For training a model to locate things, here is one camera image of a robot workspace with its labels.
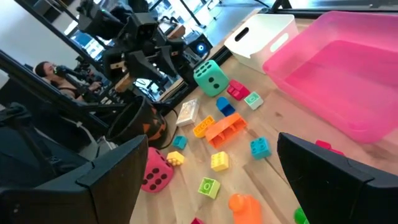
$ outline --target white plastic bin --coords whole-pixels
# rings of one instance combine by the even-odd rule
[[[256,14],[224,44],[239,62],[264,73],[262,64],[298,33],[293,15]]]

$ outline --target green building block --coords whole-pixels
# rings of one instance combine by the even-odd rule
[[[221,184],[217,180],[204,177],[199,186],[198,192],[215,199]]]
[[[261,97],[254,91],[247,96],[244,101],[250,106],[252,110],[257,109],[260,105],[263,104],[263,100]]]
[[[193,79],[208,96],[220,94],[229,83],[229,78],[214,60],[199,65],[193,73]]]

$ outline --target plastic storage container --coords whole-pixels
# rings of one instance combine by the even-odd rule
[[[359,142],[397,126],[398,17],[328,12],[263,65],[278,87]]]
[[[293,15],[256,14],[224,44],[239,62],[264,73],[264,61],[298,33]]]

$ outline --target white wall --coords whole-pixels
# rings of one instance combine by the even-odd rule
[[[34,66],[48,60],[74,67],[77,53],[49,31],[14,0],[2,0],[0,7],[0,49],[21,64]],[[69,17],[61,15],[54,23],[58,29],[67,27]]]

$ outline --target pink plastic bin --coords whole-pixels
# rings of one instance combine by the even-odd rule
[[[328,12],[263,65],[277,86],[359,142],[397,126],[398,16]]]

